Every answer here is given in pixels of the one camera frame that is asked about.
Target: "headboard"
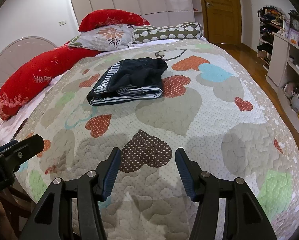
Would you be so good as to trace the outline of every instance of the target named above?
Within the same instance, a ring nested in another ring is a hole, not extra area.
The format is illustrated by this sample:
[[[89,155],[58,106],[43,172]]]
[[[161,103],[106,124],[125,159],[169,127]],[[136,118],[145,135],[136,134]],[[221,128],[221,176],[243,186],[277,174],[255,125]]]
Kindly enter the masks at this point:
[[[41,37],[25,37],[12,42],[0,53],[0,88],[24,63],[54,48],[52,42]]]

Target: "door frame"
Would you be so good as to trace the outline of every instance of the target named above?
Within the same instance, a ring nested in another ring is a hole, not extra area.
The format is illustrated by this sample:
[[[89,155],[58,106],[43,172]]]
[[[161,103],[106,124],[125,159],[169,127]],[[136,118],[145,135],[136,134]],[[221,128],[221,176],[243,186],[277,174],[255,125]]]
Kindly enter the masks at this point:
[[[241,8],[241,1],[236,1],[238,4],[238,36],[236,39],[236,45],[240,45],[242,42],[242,8]],[[209,40],[208,37],[208,20],[207,20],[207,7],[206,7],[206,0],[201,0],[202,4],[202,13],[203,13],[203,23],[204,23],[204,36],[207,40]]]

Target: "door handle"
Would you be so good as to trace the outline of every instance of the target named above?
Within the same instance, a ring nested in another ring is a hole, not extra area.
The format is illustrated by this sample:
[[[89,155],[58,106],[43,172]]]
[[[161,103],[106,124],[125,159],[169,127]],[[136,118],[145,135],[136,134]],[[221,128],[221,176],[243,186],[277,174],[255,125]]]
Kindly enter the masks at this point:
[[[206,2],[206,7],[209,8],[210,6],[213,6],[213,4],[210,2]]]

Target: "wooden floor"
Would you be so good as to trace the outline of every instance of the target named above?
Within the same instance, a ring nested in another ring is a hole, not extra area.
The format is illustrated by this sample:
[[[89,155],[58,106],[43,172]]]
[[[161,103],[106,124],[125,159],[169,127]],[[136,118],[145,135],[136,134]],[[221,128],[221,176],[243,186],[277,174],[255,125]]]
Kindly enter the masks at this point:
[[[269,99],[272,101],[275,108],[277,109],[279,115],[283,119],[284,123],[291,131],[299,149],[299,133],[296,131],[296,129],[293,127],[293,125],[287,118],[284,110],[282,109],[281,104],[279,103],[276,92],[265,80],[267,75],[267,70],[263,68],[262,61],[256,57],[256,53],[248,51],[246,49],[241,49],[234,45],[228,45],[228,44],[216,44],[216,45],[224,49],[228,54],[230,54],[233,58],[235,58],[248,71],[248,73],[255,80],[255,82],[261,87],[261,89],[267,94],[267,96],[269,97]]]

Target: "wooden door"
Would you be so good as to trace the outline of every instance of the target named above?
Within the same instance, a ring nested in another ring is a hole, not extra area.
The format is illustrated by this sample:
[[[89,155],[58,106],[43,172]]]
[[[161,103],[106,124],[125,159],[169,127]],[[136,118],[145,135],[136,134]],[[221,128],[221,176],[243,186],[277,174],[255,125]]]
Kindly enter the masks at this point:
[[[242,35],[240,0],[205,0],[202,5],[206,10],[208,41],[239,45]]]

